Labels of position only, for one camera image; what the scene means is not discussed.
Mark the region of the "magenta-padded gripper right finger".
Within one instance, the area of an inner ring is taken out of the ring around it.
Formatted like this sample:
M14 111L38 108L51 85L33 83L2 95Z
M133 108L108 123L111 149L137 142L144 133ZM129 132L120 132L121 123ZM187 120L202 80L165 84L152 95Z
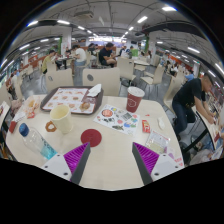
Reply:
M144 185L148 185L182 169L182 166L167 153L157 154L136 142L133 143L132 153Z

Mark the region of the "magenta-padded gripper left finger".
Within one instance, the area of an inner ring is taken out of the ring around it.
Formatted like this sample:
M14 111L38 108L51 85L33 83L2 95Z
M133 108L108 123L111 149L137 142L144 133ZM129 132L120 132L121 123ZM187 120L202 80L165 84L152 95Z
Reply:
M79 184L90 152L90 143L84 143L64 155L56 154L42 166L42 169Z

